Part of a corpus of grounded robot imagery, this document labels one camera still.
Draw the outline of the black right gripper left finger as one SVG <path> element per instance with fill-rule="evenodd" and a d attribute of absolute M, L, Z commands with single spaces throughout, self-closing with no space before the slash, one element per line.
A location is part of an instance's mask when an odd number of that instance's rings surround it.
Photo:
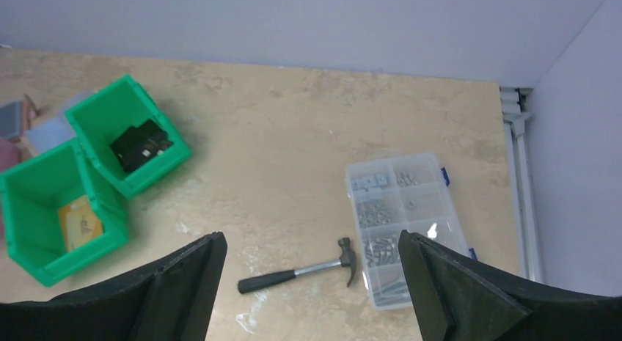
<path fill-rule="evenodd" d="M 222 276 L 221 232 L 49 301 L 1 304 L 2 340 L 204 340 Z"/>

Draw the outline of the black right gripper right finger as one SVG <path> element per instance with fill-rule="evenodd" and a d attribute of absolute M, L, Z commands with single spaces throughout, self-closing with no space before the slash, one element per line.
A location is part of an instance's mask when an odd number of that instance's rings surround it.
<path fill-rule="evenodd" d="M 620 340 L 621 297 L 564 290 L 403 231 L 398 249 L 423 340 Z"/>

